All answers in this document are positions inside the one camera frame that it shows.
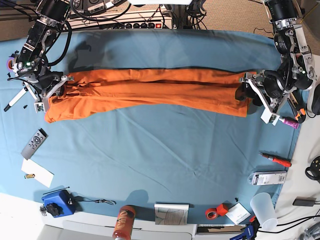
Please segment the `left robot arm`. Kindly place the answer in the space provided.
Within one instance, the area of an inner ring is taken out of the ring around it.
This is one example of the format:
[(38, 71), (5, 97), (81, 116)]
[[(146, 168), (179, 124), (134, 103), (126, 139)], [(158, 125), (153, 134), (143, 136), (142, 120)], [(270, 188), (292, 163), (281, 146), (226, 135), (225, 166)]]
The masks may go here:
[(292, 111), (303, 116), (304, 110), (298, 107), (294, 92), (310, 90), (317, 80), (310, 47), (302, 25), (297, 22), (305, 11), (296, 0), (263, 0), (261, 3), (272, 24), (281, 65), (277, 70), (246, 72), (240, 79), (235, 99), (251, 99), (256, 106), (264, 106), (272, 114), (277, 114), (282, 105), (289, 102)]

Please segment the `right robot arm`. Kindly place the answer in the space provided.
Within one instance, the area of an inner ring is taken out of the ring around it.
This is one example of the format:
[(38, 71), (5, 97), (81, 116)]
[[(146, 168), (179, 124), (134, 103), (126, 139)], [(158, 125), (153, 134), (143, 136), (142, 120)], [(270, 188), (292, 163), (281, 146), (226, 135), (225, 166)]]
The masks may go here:
[[(53, 95), (63, 93), (62, 86), (71, 77), (51, 68), (66, 56), (71, 42), (72, 28), (68, 22), (71, 0), (40, 0), (35, 10), (36, 19), (28, 32), (26, 42), (20, 51), (8, 59), (7, 67), (13, 72), (8, 81), (22, 82), (23, 89), (8, 104), (13, 106), (26, 92), (30, 92), (36, 106), (43, 107)], [(47, 53), (57, 42), (61, 33), (67, 30), (67, 40), (61, 56), (49, 62)]]

